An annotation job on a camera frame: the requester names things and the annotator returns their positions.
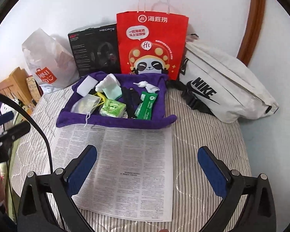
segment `wooden headboard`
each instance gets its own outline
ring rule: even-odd
[[[27,77],[25,69],[17,67],[8,78],[0,82],[0,93],[10,99],[16,98],[29,106],[32,103],[32,96],[27,86]]]

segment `cartoon panda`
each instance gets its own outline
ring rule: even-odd
[[[144,41],[129,53],[130,69],[135,74],[168,74],[169,59],[169,52],[164,46],[150,41]]]

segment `speech bubble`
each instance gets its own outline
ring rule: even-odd
[[[149,29],[144,25],[132,26],[126,31],[127,37],[132,40],[139,40],[148,37]]]

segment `blue gripper pad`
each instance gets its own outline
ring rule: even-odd
[[[203,147],[198,150],[198,162],[215,194],[224,199],[227,196],[227,179]]]
[[[85,179],[97,160],[97,149],[92,145],[88,145],[78,158],[71,160],[66,169],[79,159],[80,161],[75,165],[74,170],[67,177],[66,193],[69,197],[78,194],[80,191]]]
[[[9,122],[10,120],[12,120],[14,118],[14,113],[12,111],[7,112],[5,114],[2,114],[0,116],[0,126]]]

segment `panda face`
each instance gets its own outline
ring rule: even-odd
[[[164,68],[164,61],[153,56],[141,58],[135,62],[135,68],[138,69],[138,73],[162,73]]]

